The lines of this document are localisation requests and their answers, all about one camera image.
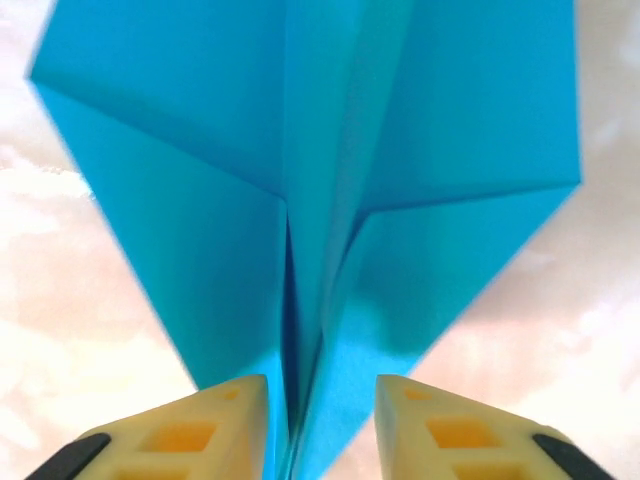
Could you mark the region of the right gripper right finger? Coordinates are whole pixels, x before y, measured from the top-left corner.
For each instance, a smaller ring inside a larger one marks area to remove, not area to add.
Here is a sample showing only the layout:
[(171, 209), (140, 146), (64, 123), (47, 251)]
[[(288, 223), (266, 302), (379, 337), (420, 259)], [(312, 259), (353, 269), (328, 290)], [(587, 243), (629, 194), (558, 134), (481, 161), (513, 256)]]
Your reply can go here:
[(552, 427), (400, 375), (374, 421), (383, 480), (615, 480)]

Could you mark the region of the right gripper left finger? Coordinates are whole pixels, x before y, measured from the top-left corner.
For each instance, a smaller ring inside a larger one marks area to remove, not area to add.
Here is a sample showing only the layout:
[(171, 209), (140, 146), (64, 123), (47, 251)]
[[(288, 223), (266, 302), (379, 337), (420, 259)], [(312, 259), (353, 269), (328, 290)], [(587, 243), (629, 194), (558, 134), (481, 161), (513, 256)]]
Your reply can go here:
[(264, 375), (248, 375), (94, 429), (25, 480), (262, 480)]

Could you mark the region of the blue paper sheet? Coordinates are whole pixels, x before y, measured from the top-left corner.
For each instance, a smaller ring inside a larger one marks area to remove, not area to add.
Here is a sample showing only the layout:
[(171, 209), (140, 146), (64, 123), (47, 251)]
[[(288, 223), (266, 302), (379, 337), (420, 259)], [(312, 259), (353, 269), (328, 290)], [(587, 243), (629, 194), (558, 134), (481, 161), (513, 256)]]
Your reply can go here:
[(574, 0), (56, 0), (30, 79), (195, 383), (317, 480), (580, 181)]

